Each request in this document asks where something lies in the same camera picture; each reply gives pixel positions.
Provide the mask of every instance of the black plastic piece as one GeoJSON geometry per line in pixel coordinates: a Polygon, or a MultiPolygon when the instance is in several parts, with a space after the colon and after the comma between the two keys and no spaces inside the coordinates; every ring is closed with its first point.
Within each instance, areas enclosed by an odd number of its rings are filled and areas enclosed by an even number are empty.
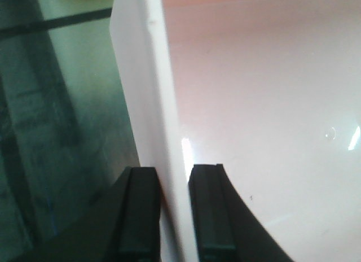
{"type": "Polygon", "coordinates": [[[196,165],[189,187],[200,260],[236,262],[236,243],[216,166],[196,165]]]}
{"type": "Polygon", "coordinates": [[[156,170],[127,168],[82,219],[12,261],[159,262],[159,217],[156,170]]]}
{"type": "Polygon", "coordinates": [[[201,262],[292,262],[239,197],[223,165],[195,165],[189,187],[201,262]]]}
{"type": "Polygon", "coordinates": [[[154,168],[133,168],[133,171],[119,241],[120,261],[158,262],[160,257],[158,177],[154,168]]]}

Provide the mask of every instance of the glass pane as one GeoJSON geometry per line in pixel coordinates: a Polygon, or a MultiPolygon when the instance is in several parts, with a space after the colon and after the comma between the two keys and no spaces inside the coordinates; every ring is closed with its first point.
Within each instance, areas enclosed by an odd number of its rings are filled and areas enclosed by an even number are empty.
{"type": "Polygon", "coordinates": [[[111,8],[113,0],[0,0],[0,29],[111,8]]]}
{"type": "Polygon", "coordinates": [[[0,261],[60,233],[139,165],[108,28],[0,34],[0,261]]]}

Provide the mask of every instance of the white panel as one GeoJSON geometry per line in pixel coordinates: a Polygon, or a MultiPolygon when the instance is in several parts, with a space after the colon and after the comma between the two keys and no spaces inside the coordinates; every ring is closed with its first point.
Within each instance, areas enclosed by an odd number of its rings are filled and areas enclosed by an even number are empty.
{"type": "MultiPolygon", "coordinates": [[[[140,164],[158,171],[179,260],[197,261],[161,0],[115,0],[111,35],[140,164]]],[[[162,260],[175,261],[165,217],[162,260]]]]}

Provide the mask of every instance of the white surface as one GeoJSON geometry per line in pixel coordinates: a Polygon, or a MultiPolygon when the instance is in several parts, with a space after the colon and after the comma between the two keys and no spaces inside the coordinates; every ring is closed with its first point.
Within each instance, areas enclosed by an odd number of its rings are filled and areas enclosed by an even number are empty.
{"type": "Polygon", "coordinates": [[[156,167],[165,194],[162,261],[197,261],[161,0],[115,0],[111,35],[140,164],[156,167]]]}
{"type": "Polygon", "coordinates": [[[348,150],[361,125],[360,5],[248,0],[166,10],[194,161],[223,163],[296,262],[361,261],[361,145],[348,150]]]}

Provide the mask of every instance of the black strip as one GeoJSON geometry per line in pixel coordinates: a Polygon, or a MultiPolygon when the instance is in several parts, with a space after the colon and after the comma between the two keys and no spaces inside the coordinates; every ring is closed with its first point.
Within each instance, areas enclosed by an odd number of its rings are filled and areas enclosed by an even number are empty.
{"type": "Polygon", "coordinates": [[[216,166],[195,165],[189,187],[200,261],[239,262],[216,166]]]}
{"type": "Polygon", "coordinates": [[[21,34],[34,32],[42,32],[49,29],[56,29],[75,25],[79,23],[99,20],[110,17],[112,8],[86,12],[77,15],[65,16],[63,18],[55,18],[44,21],[37,21],[28,24],[18,25],[11,28],[0,29],[0,40],[7,39],[21,34]]]}
{"type": "Polygon", "coordinates": [[[118,261],[158,262],[160,185],[154,168],[133,168],[122,221],[118,261]]]}

